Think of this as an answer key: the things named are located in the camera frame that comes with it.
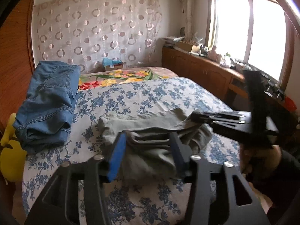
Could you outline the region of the person's right hand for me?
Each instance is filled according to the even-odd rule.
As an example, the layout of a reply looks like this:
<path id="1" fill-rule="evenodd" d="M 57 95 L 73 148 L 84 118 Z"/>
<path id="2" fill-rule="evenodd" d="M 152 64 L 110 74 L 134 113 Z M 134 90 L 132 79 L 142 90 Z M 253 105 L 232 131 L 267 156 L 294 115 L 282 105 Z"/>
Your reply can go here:
<path id="1" fill-rule="evenodd" d="M 258 175 L 275 170 L 282 159 L 282 151 L 279 145 L 257 149 L 240 144 L 239 156 L 241 173 Z"/>

